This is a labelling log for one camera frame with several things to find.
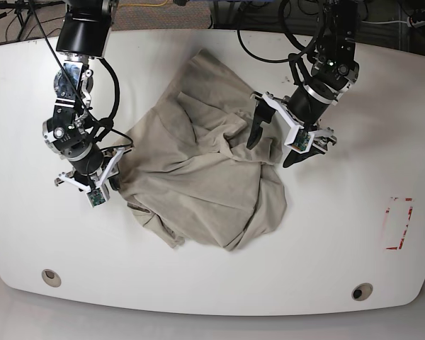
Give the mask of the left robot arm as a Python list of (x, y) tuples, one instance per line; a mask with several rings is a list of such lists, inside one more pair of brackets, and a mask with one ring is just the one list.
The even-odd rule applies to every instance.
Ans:
[(290, 150), (283, 167), (324, 155), (337, 138), (330, 127), (322, 128), (320, 118), (330, 105), (356, 83), (359, 64), (355, 61), (355, 35), (358, 26), (357, 1), (318, 1), (317, 27), (307, 45), (303, 45), (289, 30), (285, 8), (278, 7), (278, 21), (290, 43), (297, 48), (285, 58), (289, 64), (296, 90), (292, 96), (276, 98), (273, 94), (258, 93), (247, 148), (259, 143), (263, 128), (278, 113), (288, 124), (284, 145)]

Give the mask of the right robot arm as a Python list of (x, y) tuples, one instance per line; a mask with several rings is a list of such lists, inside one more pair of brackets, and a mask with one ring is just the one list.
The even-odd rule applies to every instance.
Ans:
[[(67, 1), (59, 38), (53, 55), (65, 56), (58, 63), (54, 78), (56, 101), (52, 117), (43, 123), (45, 144), (61, 159), (66, 159), (72, 170), (60, 173), (55, 185), (69, 183), (86, 194), (92, 207), (104, 204), (109, 191), (117, 191), (118, 162), (133, 147), (131, 137), (125, 143), (100, 148), (101, 142), (114, 132), (114, 119), (120, 104), (118, 77), (105, 60), (105, 48), (114, 24), (117, 1)], [(97, 59), (113, 81), (114, 102), (109, 115), (95, 118), (91, 108), (93, 70), (89, 66)]]

